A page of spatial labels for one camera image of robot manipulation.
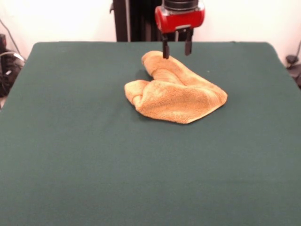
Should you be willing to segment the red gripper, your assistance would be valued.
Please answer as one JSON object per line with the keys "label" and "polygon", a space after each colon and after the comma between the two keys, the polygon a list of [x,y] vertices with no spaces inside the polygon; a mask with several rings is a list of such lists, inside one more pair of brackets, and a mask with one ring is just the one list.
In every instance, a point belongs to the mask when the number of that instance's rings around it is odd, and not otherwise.
{"label": "red gripper", "polygon": [[185,55],[189,56],[192,52],[193,28],[200,27],[205,19],[205,8],[197,7],[196,10],[175,13],[158,6],[155,9],[155,20],[158,29],[162,34],[162,52],[163,58],[170,56],[168,36],[165,33],[173,33],[176,30],[188,28],[186,30]]}

